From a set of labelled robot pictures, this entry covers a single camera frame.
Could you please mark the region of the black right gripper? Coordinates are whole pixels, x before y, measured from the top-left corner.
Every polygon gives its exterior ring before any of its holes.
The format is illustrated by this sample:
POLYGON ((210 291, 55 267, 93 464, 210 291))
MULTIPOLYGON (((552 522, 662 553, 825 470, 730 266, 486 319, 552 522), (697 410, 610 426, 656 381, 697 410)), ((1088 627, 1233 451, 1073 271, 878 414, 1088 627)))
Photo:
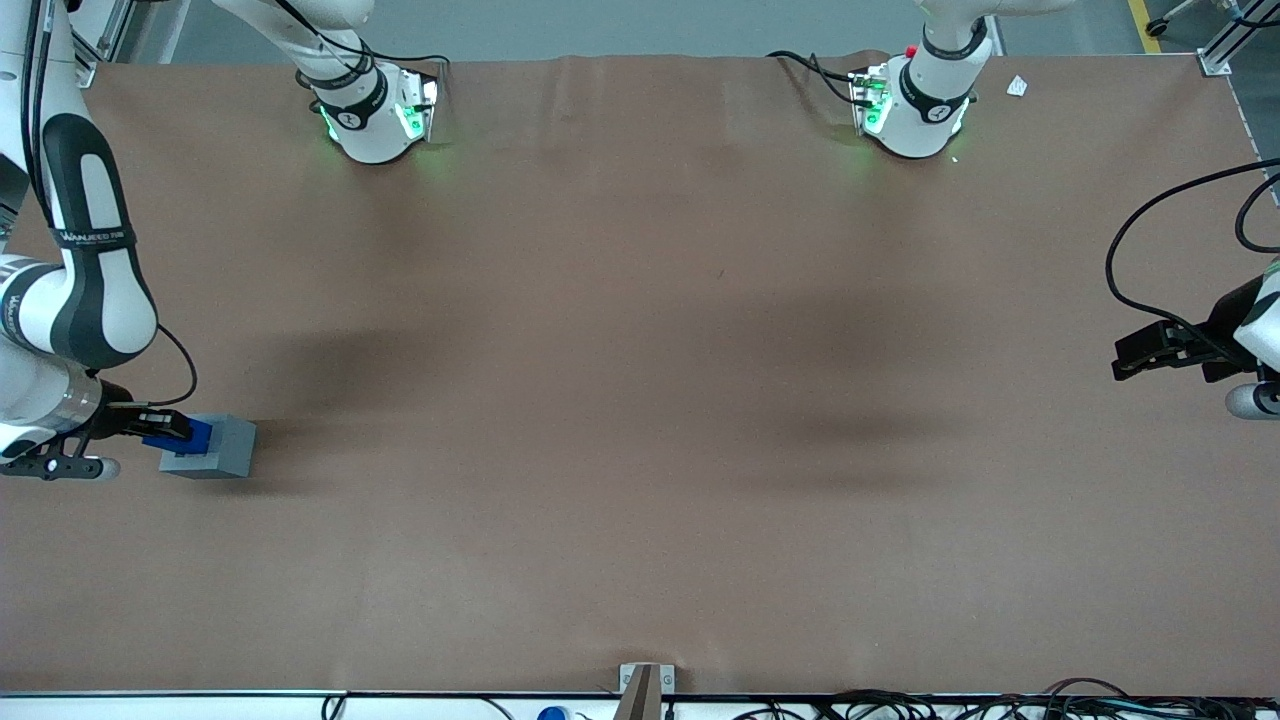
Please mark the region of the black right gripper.
POLYGON ((184 414, 148 407, 146 402, 134 401, 120 386, 101 386, 99 407, 84 427, 90 439, 132 436, 145 442, 188 443, 193 437, 184 414))

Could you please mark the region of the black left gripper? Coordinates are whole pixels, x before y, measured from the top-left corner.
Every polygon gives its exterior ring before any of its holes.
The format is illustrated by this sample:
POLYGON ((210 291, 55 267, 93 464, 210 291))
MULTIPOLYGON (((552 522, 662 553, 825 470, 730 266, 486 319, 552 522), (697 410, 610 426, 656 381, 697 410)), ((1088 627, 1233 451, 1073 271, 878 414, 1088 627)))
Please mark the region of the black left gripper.
MULTIPOLYGON (((1249 315, 1262 281, 1248 281, 1217 300, 1208 318, 1197 327, 1217 348, 1213 357, 1201 366, 1206 383, 1256 373, 1258 360, 1234 340, 1235 331, 1249 315)), ((1116 341, 1112 377, 1124 382, 1142 372, 1165 368, 1198 366, 1204 359, 1196 355, 1201 342, 1174 322, 1153 322, 1116 341)))

